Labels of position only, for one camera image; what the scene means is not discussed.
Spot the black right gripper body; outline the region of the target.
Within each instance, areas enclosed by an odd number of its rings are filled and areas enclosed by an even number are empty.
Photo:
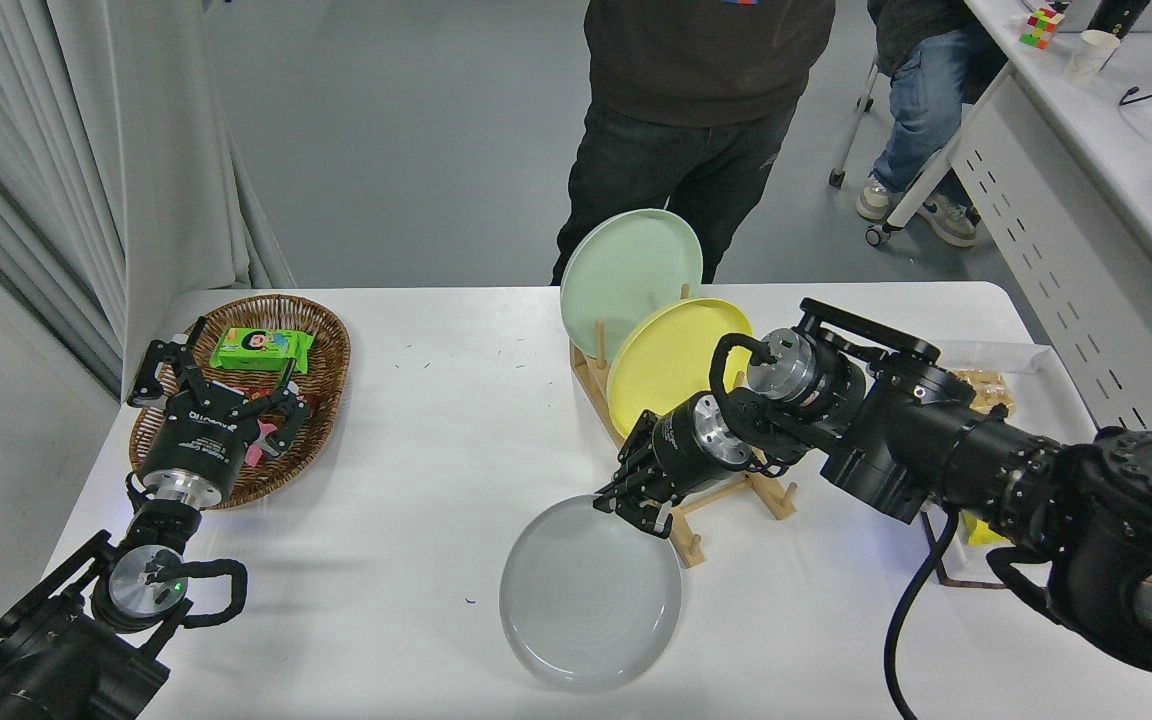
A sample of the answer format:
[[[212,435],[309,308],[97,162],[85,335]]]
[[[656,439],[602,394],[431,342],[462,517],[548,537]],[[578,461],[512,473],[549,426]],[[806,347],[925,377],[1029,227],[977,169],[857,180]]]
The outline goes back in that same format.
[[[650,441],[646,493],[692,493],[727,478],[727,468],[705,450],[698,434],[696,415],[702,400],[687,400],[660,416],[644,410],[641,423]]]

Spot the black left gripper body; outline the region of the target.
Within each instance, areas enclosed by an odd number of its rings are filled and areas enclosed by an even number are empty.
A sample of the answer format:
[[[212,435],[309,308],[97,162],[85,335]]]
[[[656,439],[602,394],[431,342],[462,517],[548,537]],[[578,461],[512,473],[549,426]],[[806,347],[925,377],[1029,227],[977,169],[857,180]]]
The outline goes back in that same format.
[[[209,406],[187,391],[170,397],[162,427],[141,462],[143,486],[154,495],[170,487],[192,495],[230,495],[247,450],[259,438],[256,416],[236,415],[244,404],[247,396],[227,386],[210,391]]]

